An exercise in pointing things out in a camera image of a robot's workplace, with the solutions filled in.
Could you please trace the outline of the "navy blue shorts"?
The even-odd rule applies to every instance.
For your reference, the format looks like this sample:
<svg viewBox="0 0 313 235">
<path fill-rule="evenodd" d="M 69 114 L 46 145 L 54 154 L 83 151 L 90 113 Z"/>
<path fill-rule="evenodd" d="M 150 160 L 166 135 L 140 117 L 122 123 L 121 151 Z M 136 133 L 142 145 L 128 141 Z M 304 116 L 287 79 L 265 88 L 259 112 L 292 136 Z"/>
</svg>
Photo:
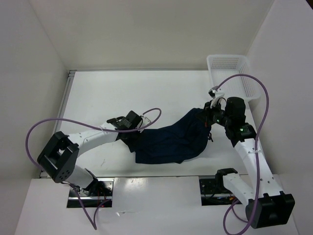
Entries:
<svg viewBox="0 0 313 235">
<path fill-rule="evenodd" d="M 193 108 L 170 126 L 145 129 L 123 142 L 135 153 L 137 164 L 180 164 L 197 157 L 212 140 L 211 126 L 197 118 L 201 112 Z"/>
</svg>

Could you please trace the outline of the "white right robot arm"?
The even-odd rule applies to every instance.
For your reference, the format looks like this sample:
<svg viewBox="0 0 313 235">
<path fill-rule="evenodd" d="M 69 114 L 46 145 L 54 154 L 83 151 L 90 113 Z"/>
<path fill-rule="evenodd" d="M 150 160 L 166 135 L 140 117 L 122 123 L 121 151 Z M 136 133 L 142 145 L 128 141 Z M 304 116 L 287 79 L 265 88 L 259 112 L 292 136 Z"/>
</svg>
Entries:
<svg viewBox="0 0 313 235">
<path fill-rule="evenodd" d="M 254 229 L 287 224 L 295 205 L 294 197 L 284 193 L 276 182 L 262 153 L 257 133 L 246 121 L 243 99 L 230 97 L 223 108 L 218 99 L 205 103 L 197 117 L 206 125 L 218 124 L 241 157 L 250 177 L 248 185 L 232 168 L 218 170 L 214 181 L 219 192 L 230 191 L 244 206 Z"/>
</svg>

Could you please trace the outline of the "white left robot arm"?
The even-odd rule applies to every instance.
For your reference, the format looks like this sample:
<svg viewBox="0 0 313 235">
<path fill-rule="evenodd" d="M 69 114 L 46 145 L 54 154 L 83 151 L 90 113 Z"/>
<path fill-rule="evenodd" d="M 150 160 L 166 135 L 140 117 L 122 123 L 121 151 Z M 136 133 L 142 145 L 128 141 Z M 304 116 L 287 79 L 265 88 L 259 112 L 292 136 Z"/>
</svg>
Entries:
<svg viewBox="0 0 313 235">
<path fill-rule="evenodd" d="M 89 129 L 70 135 L 61 131 L 56 132 L 40 153 L 37 162 L 55 183 L 67 182 L 79 187 L 85 195 L 94 195 L 100 187 L 99 180 L 90 170 L 76 164 L 78 157 L 103 144 L 137 137 L 142 132 L 140 130 L 118 133 L 108 132 L 107 129 L 113 127 L 116 131 L 132 130 L 149 123 L 150 121 L 146 117 L 129 111 L 125 117 L 108 119 L 98 130 Z"/>
</svg>

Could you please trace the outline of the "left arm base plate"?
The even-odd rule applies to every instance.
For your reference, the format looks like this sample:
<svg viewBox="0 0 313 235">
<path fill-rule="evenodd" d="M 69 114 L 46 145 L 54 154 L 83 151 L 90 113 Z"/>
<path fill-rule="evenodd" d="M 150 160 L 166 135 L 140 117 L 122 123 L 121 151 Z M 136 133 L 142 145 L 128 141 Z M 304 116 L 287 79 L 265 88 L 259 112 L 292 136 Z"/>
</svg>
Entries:
<svg viewBox="0 0 313 235">
<path fill-rule="evenodd" d="M 81 208 L 78 195 L 86 208 L 111 208 L 114 178 L 98 178 L 95 188 L 86 191 L 79 186 L 70 187 L 67 208 Z"/>
</svg>

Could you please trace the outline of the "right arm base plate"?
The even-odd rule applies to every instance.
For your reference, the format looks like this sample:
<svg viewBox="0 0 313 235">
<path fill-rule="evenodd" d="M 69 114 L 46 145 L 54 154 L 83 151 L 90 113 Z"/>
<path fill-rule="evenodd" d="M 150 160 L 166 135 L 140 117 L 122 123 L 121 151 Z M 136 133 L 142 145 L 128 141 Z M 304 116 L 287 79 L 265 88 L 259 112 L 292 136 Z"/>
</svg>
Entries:
<svg viewBox="0 0 313 235">
<path fill-rule="evenodd" d="M 200 177 L 199 185 L 202 206 L 231 205 L 236 199 L 229 190 L 220 188 L 213 177 Z"/>
</svg>

